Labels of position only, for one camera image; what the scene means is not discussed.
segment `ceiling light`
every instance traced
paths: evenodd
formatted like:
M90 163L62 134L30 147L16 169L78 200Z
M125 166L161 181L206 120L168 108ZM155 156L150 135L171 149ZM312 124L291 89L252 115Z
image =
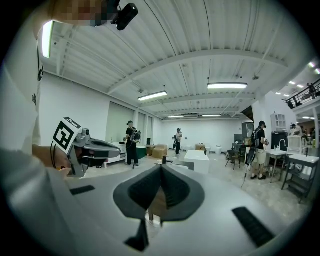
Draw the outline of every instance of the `ceiling light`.
M184 118L184 115L173 115L173 116L168 116L168 118Z
M208 117L221 117L220 114L204 114L202 115L203 118L208 118Z
M216 82L208 83L208 89L245 89L248 84L243 82Z
M153 99L153 98L157 98L157 97L161 97L161 96L166 96L166 95L168 95L168 94L164 90L164 91L160 91L160 92L156 92L156 93L148 94L146 96L139 97L138 100L145 101L145 100L149 100L149 99Z
M50 57L53 24L53 21L49 21L48 23L44 24L42 30L42 54L43 57L46 58Z

